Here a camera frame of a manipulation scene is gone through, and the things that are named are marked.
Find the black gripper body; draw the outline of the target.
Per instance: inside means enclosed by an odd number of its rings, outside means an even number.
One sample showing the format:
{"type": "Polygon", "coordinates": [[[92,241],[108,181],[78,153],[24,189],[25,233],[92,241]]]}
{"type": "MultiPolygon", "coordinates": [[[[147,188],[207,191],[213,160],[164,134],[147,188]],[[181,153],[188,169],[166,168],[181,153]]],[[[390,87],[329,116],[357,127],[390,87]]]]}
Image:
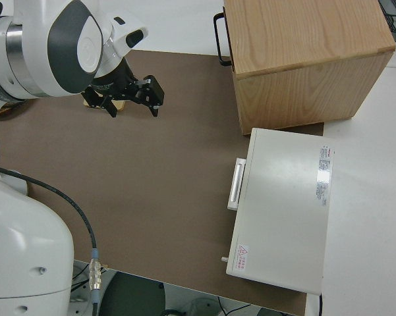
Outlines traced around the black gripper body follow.
{"type": "Polygon", "coordinates": [[[94,78],[92,83],[81,93],[87,106],[103,108],[103,99],[111,97],[114,101],[133,101],[149,109],[150,105],[164,102],[164,91],[153,75],[137,79],[127,61],[123,59],[110,73],[94,78]]]}

